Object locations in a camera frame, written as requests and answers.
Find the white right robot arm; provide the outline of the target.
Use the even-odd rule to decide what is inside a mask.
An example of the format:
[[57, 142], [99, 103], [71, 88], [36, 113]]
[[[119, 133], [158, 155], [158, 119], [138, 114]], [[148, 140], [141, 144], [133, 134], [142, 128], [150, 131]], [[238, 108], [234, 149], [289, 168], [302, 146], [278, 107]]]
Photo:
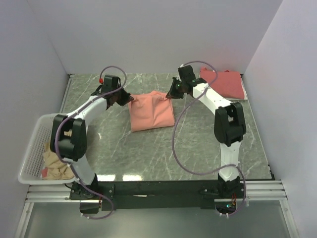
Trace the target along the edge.
[[[246, 134], [243, 106], [241, 103], [234, 103], [225, 99], [211, 88], [211, 85], [218, 79], [218, 72], [211, 64], [201, 61], [201, 63], [212, 68], [215, 73], [214, 79], [207, 83], [204, 79], [195, 76], [191, 66], [192, 63], [190, 61], [178, 68], [178, 76], [173, 78], [172, 85], [166, 96], [169, 99], [182, 99], [184, 94], [188, 94], [194, 98], [183, 109], [175, 122], [171, 139], [172, 154], [177, 164], [190, 174], [204, 176], [217, 172], [222, 181], [217, 186], [217, 192], [221, 197], [228, 198], [235, 191], [232, 182], [242, 179], [243, 184], [246, 183], [243, 172], [238, 166], [239, 150]], [[220, 144], [221, 166], [211, 172], [198, 173], [189, 170], [181, 164], [175, 151], [175, 133], [178, 123], [183, 114], [198, 101], [214, 115], [214, 135]]]

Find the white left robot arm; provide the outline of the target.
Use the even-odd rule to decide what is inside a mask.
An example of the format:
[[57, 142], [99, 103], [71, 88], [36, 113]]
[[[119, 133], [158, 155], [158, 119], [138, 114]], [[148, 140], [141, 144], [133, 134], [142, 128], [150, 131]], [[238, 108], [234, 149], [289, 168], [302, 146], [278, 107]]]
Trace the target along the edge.
[[50, 150], [71, 168], [77, 183], [83, 184], [81, 193], [87, 199], [94, 199], [99, 193], [98, 185], [94, 184], [97, 176], [86, 158], [88, 126], [113, 104], [124, 106], [132, 99], [118, 76], [105, 75], [84, 104], [71, 113], [58, 114], [53, 119]]

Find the salmon pink t-shirt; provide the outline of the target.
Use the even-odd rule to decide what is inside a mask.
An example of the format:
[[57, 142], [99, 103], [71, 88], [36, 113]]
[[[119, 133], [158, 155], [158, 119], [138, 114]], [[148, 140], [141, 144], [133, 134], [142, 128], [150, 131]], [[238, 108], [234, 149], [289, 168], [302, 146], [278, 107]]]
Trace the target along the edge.
[[152, 91], [132, 98], [128, 103], [132, 132], [175, 125], [172, 100], [165, 93]]

